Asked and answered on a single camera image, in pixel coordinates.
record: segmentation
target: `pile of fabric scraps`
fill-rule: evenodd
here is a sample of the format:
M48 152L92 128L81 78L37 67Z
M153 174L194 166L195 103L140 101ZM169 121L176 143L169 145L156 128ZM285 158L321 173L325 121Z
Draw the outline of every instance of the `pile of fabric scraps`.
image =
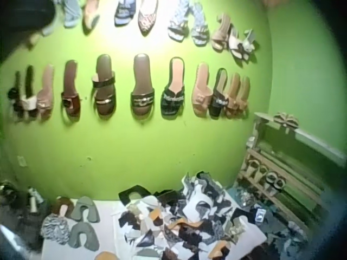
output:
M117 223L120 259L227 259L232 243L245 231L239 218L230 220L233 200L209 173L186 175L182 184L179 192L163 191L132 203L125 194L134 188L119 194L126 207ZM139 193L148 195L144 190L140 187Z

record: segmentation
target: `gray foam piece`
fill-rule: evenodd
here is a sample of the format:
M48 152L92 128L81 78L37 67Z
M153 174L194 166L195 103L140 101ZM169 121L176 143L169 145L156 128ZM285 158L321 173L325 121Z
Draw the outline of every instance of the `gray foam piece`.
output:
M72 248L79 248L81 246L80 234L82 233L86 234L87 237L85 248L94 252L98 251L100 244L97 234L91 224L87 222L79 222L72 227L68 242L69 246Z
M81 197L75 205L73 212L71 213L71 219L75 221L82 221L83 211L89 209L87 219L89 222L96 223L100 222L97 206L91 198L86 196Z

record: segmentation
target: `bow sandal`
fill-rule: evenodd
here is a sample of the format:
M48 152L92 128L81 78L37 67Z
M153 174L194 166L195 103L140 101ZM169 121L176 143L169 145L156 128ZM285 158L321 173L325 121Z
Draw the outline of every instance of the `bow sandal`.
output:
M100 55L97 60L97 73L92 77L93 87L97 90L95 104L100 115L111 115L116 106L115 78L111 58Z
M151 80L150 58L138 54L134 58L135 88L131 93L131 106L135 115L145 115L154 103L154 89Z
M206 22L205 14L202 10L201 3L194 3L190 7L190 11L194 16L194 26L191 30L191 37L197 46L205 46L209 38L209 29Z
M168 26L171 39L182 42L187 35L189 0L180 0L173 18Z
M54 67L49 64L45 67L42 76L42 89L37 93L37 108L42 117L49 117L52 113Z
M222 13L217 17L217 21L221 23L218 30L216 30L211 37L211 45L217 51L222 51L226 49L229 39L229 28L230 28L230 17Z
M170 79L160 101L163 116L176 115L184 103L184 61L174 57L170 61Z
M230 88L225 92L228 99L227 105L224 107L224 113L227 118L231 119L237 111L236 97L240 89L240 74L235 73L230 81Z
M64 91L61 93L62 104L66 113L72 117L78 117L81 112L80 97L75 88L77 62L70 60L65 64Z
M224 68L220 68L217 73L215 87L213 89L212 102L209 106L210 115L219 117L222 108L228 104L228 98L224 95L227 85L228 74Z
M212 98L212 90L207 86L208 65L200 63L196 71L195 86L191 96L194 113L197 116L205 116Z

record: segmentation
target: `lime green wall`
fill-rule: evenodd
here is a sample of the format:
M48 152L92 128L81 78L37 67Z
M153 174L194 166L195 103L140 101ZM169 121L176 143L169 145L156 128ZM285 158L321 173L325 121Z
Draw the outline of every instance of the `lime green wall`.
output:
M230 14L240 31L255 30L260 45L256 61L241 68L227 51L217 53L210 45L198 48L190 37L183 43L169 39L166 26L173 8L168 4L174 2L160 1L157 23L144 38L136 19L126 27L115 28L113 15L117 1L100 1L102 17L89 36L83 34L81 25L73 29L60 26L52 35L41 39L33 50L22 46L4 62L0 68L0 91L5 142L9 144L9 158L21 183L33 185L51 198L85 194L95 199L116 198L118 192L135 184L151 191L178 188L185 173L194 174L199 170L211 172L224 185L232 183L252 132L253 112L268 110L272 53L267 17L261 5L253 0L201 0L211 31L218 27L216 16L223 11ZM112 58L117 89L117 111L108 121L99 119L90 97L95 62L103 53ZM156 90L155 111L147 121L136 120L130 110L133 57L137 53L149 55ZM159 102L173 56L185 60L187 98L183 115L169 121L161 117ZM64 65L69 59L78 61L76 86L83 100L80 121L65 125L60 93ZM220 67L229 73L239 72L241 76L250 77L248 119L212 120L194 116L190 95L196 67L201 61L210 65L210 86ZM37 93L43 68L49 62L55 66L52 118L44 123L38 120L14 123L6 91L13 85L15 71L21 71L24 81L25 68L32 64ZM19 167L17 155L25 158L28 167Z
M268 12L273 47L269 113L298 117L300 126L347 152L347 75L332 32L306 0Z

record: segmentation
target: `wooden slat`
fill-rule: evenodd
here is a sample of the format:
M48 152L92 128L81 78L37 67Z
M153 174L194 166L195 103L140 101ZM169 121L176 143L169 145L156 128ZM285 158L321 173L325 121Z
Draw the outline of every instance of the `wooden slat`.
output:
M322 199L319 197L319 195L317 195L315 192L310 190L308 187L306 187L304 184L302 184L300 181L298 181L295 177L291 176L285 170L283 170L282 168L277 166L275 163L273 163L272 161L268 160L267 158L265 158L264 156L262 156L261 154L259 154L258 152L254 151L252 149L248 149L247 152L251 156L253 156L256 159L258 159L259 161L261 161L263 164L265 164L271 170L273 170L277 174L281 175L289 183L291 183L295 188L297 188L299 191L301 191L302 193L304 193L307 196L309 196L314 202L316 202L317 204L319 204L320 206L322 206L325 209L329 208L328 204L325 203L324 201L322 201Z

